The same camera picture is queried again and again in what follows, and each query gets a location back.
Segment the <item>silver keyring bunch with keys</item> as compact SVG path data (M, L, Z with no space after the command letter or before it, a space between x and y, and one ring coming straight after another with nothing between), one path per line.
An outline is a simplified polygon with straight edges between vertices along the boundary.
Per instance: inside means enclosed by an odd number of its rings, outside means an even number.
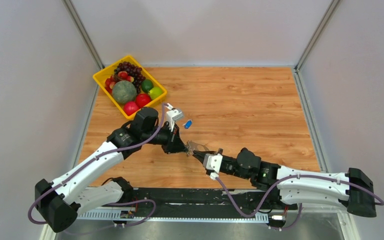
M188 140L185 146L187 148L186 155L188 157L192 156L194 151L201 151L201 152L209 151L209 148L205 144L200 144L191 140Z

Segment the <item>silver key with blue tag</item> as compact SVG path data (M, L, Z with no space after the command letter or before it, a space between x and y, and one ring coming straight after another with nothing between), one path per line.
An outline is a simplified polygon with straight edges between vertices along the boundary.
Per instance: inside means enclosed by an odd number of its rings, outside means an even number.
M191 119L187 120L184 124L183 124L183 128L184 129L189 129L193 124L193 121Z

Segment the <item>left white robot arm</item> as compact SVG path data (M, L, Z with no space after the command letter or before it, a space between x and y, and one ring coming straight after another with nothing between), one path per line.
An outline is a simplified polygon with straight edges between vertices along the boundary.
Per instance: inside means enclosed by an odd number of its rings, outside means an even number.
M143 145L160 145L166 154L186 153L176 122L183 118L183 112L164 103L162 119L151 107L139 110L133 120L114 130L107 139L79 165L52 181L40 180L34 187L35 201L28 210L32 217L36 209L55 233L71 226L78 216L105 205L118 204L127 207L133 201L132 186L122 177L108 183L89 188L89 185L108 169L121 163Z

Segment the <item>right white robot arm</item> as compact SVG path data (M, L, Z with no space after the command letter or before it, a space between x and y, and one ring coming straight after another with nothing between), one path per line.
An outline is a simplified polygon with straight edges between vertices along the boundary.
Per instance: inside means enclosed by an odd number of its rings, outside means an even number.
M281 205L320 204L345 207L347 212L365 218L377 215L376 207L384 201L374 193L374 184L360 169L350 167L347 172L322 173L298 170L285 165L263 161L247 148L236 157L218 151L192 150L206 174L220 182L220 174L249 180L265 194L257 207L266 204L272 209Z

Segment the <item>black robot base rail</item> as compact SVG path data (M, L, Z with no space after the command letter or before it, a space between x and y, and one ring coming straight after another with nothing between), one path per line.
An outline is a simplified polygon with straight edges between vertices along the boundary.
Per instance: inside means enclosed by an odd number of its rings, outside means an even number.
M249 215L257 208L265 192L252 189L228 189L239 210ZM286 207L275 199L272 192L263 202L260 210L283 211ZM156 209L151 217L160 218L243 218L226 192L210 188L134 188L124 193L116 203L128 203L144 199L153 200ZM138 217L146 217L153 209L150 202L137 203Z

